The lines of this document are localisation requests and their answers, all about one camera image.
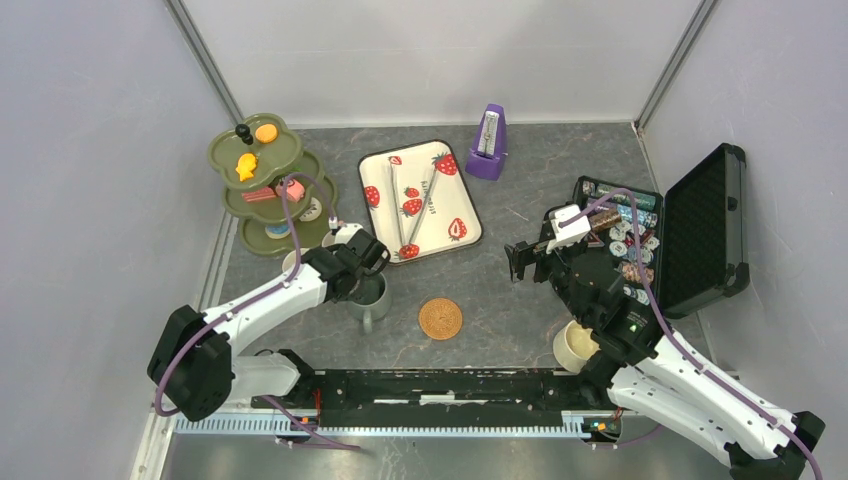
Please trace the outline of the grey ceramic mug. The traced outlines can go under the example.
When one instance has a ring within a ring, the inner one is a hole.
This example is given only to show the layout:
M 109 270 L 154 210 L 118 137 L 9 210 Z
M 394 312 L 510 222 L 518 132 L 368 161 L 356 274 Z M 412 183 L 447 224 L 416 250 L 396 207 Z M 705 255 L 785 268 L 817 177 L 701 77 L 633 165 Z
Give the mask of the grey ceramic mug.
M 392 305 L 391 293 L 385 276 L 378 273 L 363 277 L 348 297 L 348 314 L 361 325 L 365 334 L 373 331 L 374 323 L 383 319 Z

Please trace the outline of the yellow ceramic mug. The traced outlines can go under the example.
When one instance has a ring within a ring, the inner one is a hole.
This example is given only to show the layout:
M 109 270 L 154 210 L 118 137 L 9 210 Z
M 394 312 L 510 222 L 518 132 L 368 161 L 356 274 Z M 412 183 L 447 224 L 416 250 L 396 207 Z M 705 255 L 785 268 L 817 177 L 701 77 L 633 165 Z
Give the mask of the yellow ceramic mug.
M 298 253 L 296 251 L 289 252 L 282 262 L 282 271 L 290 272 L 296 265 Z

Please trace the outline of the white chocolate drizzle donut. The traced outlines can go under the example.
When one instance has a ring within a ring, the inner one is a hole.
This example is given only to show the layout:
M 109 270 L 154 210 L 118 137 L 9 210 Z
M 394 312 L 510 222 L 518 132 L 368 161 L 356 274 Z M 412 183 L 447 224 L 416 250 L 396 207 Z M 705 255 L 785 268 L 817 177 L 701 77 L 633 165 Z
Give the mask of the white chocolate drizzle donut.
M 299 221 L 312 222 L 317 220 L 323 213 L 324 207 L 320 200 L 312 198 L 309 207 L 301 214 Z

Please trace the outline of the blue frosted donut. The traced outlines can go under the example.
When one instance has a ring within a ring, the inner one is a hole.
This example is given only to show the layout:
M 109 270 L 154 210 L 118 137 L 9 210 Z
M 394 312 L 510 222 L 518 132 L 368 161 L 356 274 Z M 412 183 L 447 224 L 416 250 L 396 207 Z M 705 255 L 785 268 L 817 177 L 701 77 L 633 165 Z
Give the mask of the blue frosted donut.
M 272 240 L 282 240 L 292 234 L 292 227 L 288 223 L 279 225 L 267 225 L 264 228 L 265 234 Z

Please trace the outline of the cream ceramic mug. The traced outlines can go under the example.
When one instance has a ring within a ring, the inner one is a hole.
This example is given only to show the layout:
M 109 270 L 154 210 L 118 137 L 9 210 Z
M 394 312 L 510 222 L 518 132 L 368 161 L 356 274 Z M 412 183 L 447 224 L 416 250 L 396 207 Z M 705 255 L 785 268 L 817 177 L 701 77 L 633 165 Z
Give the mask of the cream ceramic mug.
M 600 351 L 590 328 L 570 321 L 553 339 L 553 353 L 558 364 L 566 371 L 579 374 L 590 358 Z

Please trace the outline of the strawberry print serving tray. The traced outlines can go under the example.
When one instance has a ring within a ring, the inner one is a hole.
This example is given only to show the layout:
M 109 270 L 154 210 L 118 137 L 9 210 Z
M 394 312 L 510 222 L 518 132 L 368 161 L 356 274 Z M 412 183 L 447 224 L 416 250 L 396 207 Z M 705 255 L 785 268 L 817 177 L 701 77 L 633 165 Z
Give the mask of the strawberry print serving tray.
M 374 236 L 392 265 L 467 248 L 483 226 L 451 146 L 439 139 L 362 157 L 357 172 Z

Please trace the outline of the pink cake slice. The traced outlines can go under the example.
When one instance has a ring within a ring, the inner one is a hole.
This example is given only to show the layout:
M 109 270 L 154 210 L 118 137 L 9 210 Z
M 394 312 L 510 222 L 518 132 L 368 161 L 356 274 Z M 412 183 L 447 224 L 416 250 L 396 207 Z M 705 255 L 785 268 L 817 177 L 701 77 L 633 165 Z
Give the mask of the pink cake slice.
M 256 203 L 276 199 L 278 195 L 273 188 L 263 187 L 258 190 L 242 193 L 241 197 L 245 202 Z

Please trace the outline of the woven round coaster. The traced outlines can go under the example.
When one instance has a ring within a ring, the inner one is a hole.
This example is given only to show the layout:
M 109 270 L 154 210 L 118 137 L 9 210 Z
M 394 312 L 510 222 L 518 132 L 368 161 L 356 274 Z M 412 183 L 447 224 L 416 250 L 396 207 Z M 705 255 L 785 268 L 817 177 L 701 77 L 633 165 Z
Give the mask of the woven round coaster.
M 447 298 L 427 301 L 419 310 L 418 322 L 421 330 L 433 340 L 448 340 L 455 337 L 463 326 L 460 307 Z

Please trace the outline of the round orange biscuit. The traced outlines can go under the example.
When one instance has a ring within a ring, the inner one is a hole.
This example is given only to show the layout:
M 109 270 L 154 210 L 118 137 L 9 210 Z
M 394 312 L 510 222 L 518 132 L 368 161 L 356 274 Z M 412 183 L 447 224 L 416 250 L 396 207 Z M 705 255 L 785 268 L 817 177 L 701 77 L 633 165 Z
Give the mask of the round orange biscuit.
M 272 123 L 265 123 L 255 129 L 255 138 L 261 144 L 270 144 L 277 139 L 279 129 Z

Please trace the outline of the pink ceramic mug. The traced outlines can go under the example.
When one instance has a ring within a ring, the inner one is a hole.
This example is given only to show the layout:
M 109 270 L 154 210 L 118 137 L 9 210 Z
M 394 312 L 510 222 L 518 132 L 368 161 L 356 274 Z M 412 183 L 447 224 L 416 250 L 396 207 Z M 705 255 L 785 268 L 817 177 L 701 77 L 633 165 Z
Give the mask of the pink ceramic mug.
M 321 246 L 324 248 L 338 244 L 338 235 L 332 231 L 328 232 L 321 241 Z

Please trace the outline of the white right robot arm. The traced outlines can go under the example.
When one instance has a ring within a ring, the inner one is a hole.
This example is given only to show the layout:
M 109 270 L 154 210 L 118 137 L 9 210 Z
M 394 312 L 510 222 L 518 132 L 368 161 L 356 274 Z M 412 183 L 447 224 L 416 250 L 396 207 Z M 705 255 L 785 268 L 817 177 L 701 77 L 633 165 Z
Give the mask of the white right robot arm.
M 825 424 L 792 413 L 754 393 L 700 354 L 666 321 L 644 262 L 631 267 L 646 304 L 625 293 L 625 270 L 582 243 L 557 247 L 557 237 L 508 245 L 510 274 L 528 265 L 548 282 L 592 342 L 586 360 L 564 367 L 582 375 L 580 400 L 591 408 L 610 401 L 642 413 L 684 436 L 725 465 L 734 479 L 798 479 L 806 469 L 823 476 L 813 451 Z

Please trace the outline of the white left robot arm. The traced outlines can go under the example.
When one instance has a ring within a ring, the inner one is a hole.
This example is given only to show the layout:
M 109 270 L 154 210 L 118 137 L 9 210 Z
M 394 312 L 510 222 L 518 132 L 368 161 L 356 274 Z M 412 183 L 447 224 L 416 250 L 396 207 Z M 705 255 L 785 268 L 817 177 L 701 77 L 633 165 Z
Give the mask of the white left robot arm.
M 284 354 L 244 350 L 286 320 L 325 303 L 361 300 L 391 258 L 388 247 L 359 224 L 334 232 L 328 247 L 296 252 L 279 276 L 218 306 L 174 310 L 147 366 L 153 408 L 162 417 L 199 421 L 229 401 L 270 395 L 306 405 L 313 379 Z

